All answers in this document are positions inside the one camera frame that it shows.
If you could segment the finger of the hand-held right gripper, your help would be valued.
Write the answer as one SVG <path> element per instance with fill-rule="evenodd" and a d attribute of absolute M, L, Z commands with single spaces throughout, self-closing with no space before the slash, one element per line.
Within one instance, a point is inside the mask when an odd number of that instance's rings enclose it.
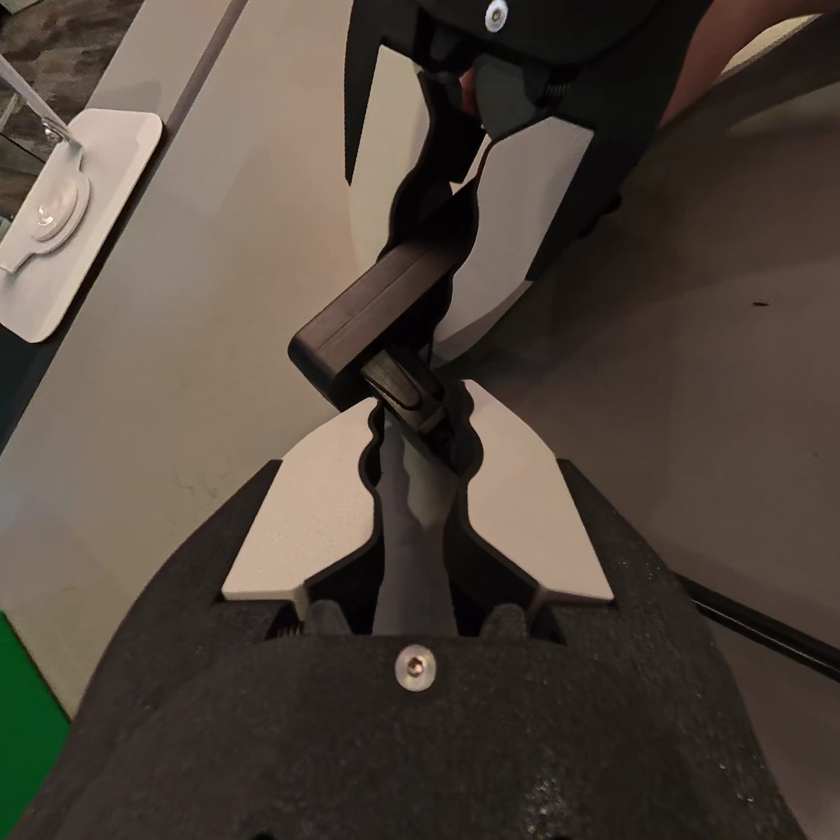
<path fill-rule="evenodd" d="M 350 184 L 350 228 L 358 263 L 374 263 L 382 252 L 394 196 L 424 146 L 430 118 L 422 75 L 410 59 L 379 48 Z"/>
<path fill-rule="evenodd" d="M 546 118 L 490 145 L 476 190 L 475 243 L 453 276 L 433 357 L 466 353 L 530 288 L 529 268 L 593 135 Z"/>

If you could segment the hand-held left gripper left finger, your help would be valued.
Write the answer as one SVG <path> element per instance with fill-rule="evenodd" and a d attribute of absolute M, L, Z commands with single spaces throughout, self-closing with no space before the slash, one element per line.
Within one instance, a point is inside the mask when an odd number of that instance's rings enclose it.
<path fill-rule="evenodd" d="M 226 600 L 310 603 L 317 575 L 373 537 L 361 462 L 377 407 L 363 399 L 286 453 L 223 583 Z"/>

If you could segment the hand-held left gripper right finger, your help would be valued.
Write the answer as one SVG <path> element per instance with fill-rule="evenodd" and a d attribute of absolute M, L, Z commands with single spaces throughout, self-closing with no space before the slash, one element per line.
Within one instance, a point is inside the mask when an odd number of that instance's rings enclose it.
<path fill-rule="evenodd" d="M 455 383 L 448 408 L 458 480 L 443 559 L 458 634 L 478 636 L 503 605 L 540 633 L 552 606 L 613 604 L 552 449 L 475 381 Z"/>

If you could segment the black power strip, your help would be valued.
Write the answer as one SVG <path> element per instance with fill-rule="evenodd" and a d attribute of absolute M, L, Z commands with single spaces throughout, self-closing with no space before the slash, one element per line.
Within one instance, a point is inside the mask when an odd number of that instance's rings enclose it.
<path fill-rule="evenodd" d="M 290 361 L 333 407 L 349 409 L 370 394 L 361 370 L 377 353 L 430 342 L 465 258 L 453 240 L 395 247 L 292 337 Z"/>

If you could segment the person's right forearm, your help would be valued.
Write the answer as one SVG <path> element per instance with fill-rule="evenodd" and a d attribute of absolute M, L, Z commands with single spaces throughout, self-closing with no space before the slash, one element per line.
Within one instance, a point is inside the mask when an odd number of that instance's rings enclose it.
<path fill-rule="evenodd" d="M 707 92 L 731 58 L 764 30 L 792 18 L 837 9 L 834 1 L 713 1 L 689 43 L 659 127 L 664 128 Z"/>

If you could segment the green plastic bin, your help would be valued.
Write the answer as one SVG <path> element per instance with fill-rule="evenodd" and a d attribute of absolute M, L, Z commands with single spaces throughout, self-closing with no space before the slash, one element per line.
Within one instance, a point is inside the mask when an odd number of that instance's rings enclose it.
<path fill-rule="evenodd" d="M 53 769 L 69 719 L 27 649 L 1 615 L 1 837 Z"/>

